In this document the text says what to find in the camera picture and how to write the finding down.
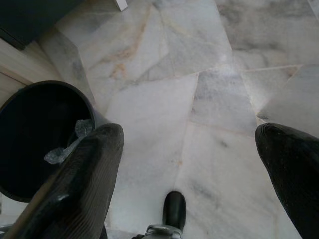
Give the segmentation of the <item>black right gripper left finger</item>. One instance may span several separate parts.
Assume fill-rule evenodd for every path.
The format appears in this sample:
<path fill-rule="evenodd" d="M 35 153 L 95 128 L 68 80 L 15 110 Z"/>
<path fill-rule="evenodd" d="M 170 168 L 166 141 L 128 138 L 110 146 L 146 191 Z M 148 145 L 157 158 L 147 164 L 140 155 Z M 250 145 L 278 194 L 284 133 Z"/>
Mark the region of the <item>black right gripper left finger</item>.
<path fill-rule="evenodd" d="M 120 125 L 86 136 L 44 183 L 6 239 L 105 239 L 104 221 L 124 146 Z"/>

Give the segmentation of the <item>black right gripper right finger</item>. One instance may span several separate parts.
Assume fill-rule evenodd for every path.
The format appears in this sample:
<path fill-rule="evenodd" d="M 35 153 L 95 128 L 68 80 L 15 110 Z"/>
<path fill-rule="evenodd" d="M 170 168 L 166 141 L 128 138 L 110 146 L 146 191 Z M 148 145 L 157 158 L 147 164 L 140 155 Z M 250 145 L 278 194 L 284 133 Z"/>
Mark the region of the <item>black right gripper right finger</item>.
<path fill-rule="evenodd" d="M 261 124 L 255 143 L 276 195 L 304 239 L 319 237 L 319 140 L 276 123 Z"/>

